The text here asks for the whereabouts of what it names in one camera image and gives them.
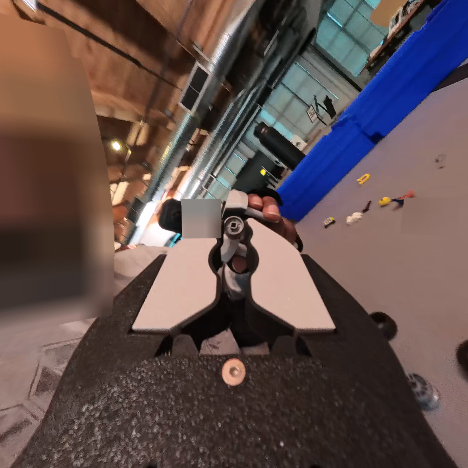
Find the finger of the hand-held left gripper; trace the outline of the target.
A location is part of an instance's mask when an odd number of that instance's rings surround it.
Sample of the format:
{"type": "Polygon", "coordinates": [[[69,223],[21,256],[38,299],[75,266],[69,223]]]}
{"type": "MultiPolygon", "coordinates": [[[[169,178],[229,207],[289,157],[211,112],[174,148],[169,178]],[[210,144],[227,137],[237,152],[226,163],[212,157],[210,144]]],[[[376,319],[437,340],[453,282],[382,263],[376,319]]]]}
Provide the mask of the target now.
{"type": "Polygon", "coordinates": [[[252,237],[252,229],[247,220],[248,195],[237,190],[230,191],[221,214],[222,245],[220,247],[221,261],[234,272],[248,271],[248,244],[252,237]],[[239,240],[231,240],[224,234],[224,220],[230,216],[238,216],[244,221],[243,236],[239,240]]]}

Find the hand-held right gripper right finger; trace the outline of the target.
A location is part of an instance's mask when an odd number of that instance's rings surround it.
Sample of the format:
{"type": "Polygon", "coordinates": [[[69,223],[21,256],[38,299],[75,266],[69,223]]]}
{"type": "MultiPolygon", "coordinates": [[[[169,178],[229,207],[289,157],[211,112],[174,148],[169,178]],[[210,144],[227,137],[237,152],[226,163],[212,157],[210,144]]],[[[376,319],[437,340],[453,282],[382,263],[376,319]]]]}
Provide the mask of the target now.
{"type": "Polygon", "coordinates": [[[330,333],[336,325],[299,251],[261,223],[246,224],[254,310],[293,333],[330,333]]]}

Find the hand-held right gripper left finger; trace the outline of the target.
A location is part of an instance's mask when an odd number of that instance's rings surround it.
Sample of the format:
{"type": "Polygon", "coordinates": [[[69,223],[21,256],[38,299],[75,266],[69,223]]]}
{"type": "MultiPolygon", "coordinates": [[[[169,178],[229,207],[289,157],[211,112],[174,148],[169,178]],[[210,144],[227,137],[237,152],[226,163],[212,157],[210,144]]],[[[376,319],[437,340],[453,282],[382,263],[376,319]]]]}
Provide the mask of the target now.
{"type": "Polygon", "coordinates": [[[172,247],[137,313],[132,331],[175,335],[213,310],[221,296],[221,240],[182,239],[172,247]]]}

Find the grey lego wheel rim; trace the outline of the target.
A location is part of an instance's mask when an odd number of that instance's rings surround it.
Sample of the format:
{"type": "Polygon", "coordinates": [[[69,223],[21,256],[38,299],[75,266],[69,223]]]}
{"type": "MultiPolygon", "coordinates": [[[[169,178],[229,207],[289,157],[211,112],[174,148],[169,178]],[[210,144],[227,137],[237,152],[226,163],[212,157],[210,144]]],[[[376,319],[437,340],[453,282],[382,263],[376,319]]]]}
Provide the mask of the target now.
{"type": "Polygon", "coordinates": [[[239,240],[243,236],[244,221],[238,216],[230,216],[224,220],[224,234],[231,240],[239,240]]]}
{"type": "Polygon", "coordinates": [[[432,383],[417,373],[407,373],[406,377],[421,410],[432,411],[439,406],[440,394],[432,383]]]}

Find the small dark lego pieces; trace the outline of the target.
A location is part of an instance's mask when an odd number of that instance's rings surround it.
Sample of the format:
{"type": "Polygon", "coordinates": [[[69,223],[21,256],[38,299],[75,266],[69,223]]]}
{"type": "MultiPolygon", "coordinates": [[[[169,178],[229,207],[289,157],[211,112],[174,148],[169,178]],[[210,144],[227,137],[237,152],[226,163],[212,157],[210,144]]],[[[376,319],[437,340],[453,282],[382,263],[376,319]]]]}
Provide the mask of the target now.
{"type": "MultiPolygon", "coordinates": [[[[445,159],[446,159],[446,155],[438,155],[434,159],[434,162],[435,162],[435,164],[437,166],[437,169],[444,168],[445,159]]],[[[370,174],[365,173],[365,174],[363,174],[362,176],[360,176],[357,179],[357,183],[360,186],[362,186],[363,184],[365,184],[369,180],[369,178],[370,178],[370,174]]],[[[385,196],[385,197],[382,197],[381,199],[378,200],[378,206],[385,207],[385,206],[389,206],[391,203],[397,203],[398,207],[403,207],[404,202],[405,202],[405,200],[407,198],[414,198],[414,197],[416,197],[416,195],[415,195],[413,190],[410,190],[407,194],[405,194],[403,196],[400,196],[400,197],[389,198],[388,196],[385,196]]],[[[362,219],[363,215],[370,210],[371,204],[372,204],[372,201],[369,200],[362,211],[354,212],[351,215],[347,216],[346,220],[345,220],[346,225],[352,225],[352,224],[360,221],[360,219],[362,219]]],[[[324,229],[329,228],[333,224],[336,224],[336,219],[334,217],[331,217],[331,216],[323,221],[324,229]]]]}

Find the person's left hand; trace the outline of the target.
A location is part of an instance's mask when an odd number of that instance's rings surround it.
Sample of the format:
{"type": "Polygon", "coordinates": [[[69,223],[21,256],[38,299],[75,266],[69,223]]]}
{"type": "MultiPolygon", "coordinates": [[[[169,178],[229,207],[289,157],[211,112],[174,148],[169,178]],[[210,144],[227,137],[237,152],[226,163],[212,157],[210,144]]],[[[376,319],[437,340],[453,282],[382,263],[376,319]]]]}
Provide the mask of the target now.
{"type": "Polygon", "coordinates": [[[303,243],[296,230],[295,222],[283,217],[280,208],[282,199],[277,191],[270,188],[251,190],[248,195],[248,207],[260,211],[265,224],[274,232],[284,237],[295,248],[302,252],[303,243]]]}

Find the black water bottle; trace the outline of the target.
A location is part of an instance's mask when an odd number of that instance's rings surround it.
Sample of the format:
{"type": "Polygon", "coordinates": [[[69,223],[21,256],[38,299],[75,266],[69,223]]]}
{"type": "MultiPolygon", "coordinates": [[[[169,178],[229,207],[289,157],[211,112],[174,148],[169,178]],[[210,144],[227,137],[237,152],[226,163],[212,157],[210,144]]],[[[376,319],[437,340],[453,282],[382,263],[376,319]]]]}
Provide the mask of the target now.
{"type": "Polygon", "coordinates": [[[264,122],[260,122],[255,126],[253,134],[263,147],[291,171],[295,170],[305,157],[298,147],[275,128],[267,126],[264,122]]]}

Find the blue storage bin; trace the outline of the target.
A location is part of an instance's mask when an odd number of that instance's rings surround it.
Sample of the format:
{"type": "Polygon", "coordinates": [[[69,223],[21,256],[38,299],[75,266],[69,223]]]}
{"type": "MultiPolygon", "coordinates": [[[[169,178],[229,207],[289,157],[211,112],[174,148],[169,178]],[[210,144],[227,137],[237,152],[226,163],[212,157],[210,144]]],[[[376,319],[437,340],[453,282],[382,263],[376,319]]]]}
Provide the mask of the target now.
{"type": "Polygon", "coordinates": [[[442,1],[390,57],[334,125],[385,137],[468,56],[468,2],[442,1]]]}
{"type": "Polygon", "coordinates": [[[282,216],[301,221],[373,147],[354,118],[332,125],[277,189],[282,216]]]}

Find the silver vent grille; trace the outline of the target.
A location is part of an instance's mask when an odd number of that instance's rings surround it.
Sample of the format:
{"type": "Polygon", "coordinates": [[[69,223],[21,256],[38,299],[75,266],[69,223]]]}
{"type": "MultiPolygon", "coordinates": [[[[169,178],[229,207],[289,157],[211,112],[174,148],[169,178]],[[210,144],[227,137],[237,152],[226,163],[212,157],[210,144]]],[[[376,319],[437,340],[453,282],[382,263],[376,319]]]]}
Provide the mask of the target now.
{"type": "Polygon", "coordinates": [[[179,99],[179,106],[186,112],[193,113],[211,77],[212,74],[199,61],[196,61],[179,99]]]}

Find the large window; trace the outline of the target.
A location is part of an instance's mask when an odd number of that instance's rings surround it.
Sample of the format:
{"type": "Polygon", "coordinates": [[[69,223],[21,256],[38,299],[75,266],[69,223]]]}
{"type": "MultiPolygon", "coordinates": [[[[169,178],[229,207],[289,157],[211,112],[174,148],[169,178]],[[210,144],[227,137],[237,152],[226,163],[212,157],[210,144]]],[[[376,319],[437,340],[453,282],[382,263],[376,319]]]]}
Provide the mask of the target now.
{"type": "Polygon", "coordinates": [[[306,154],[357,96],[369,79],[365,71],[371,51],[388,33],[371,21],[380,1],[325,1],[317,32],[309,39],[272,91],[257,105],[231,144],[224,165],[217,168],[206,197],[224,199],[243,166],[261,151],[269,161],[285,167],[254,136],[263,122],[306,154]]]}

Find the silver ventilation duct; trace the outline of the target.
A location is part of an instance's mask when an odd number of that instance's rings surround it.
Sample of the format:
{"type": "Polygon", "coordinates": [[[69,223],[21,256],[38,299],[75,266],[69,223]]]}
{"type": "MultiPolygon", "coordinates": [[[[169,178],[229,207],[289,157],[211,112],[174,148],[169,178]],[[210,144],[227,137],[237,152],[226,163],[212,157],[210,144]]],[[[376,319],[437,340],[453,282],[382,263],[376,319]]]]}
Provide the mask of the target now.
{"type": "Polygon", "coordinates": [[[144,195],[135,198],[128,211],[128,232],[122,241],[123,245],[138,243],[152,216],[150,210],[154,209],[161,199],[165,186],[171,179],[173,170],[182,160],[193,133],[201,128],[202,120],[246,43],[255,21],[259,19],[263,9],[267,15],[275,14],[279,4],[280,1],[264,0],[237,1],[235,4],[227,26],[205,67],[207,78],[201,91],[191,108],[184,109],[183,117],[175,126],[159,161],[154,166],[144,195]]]}

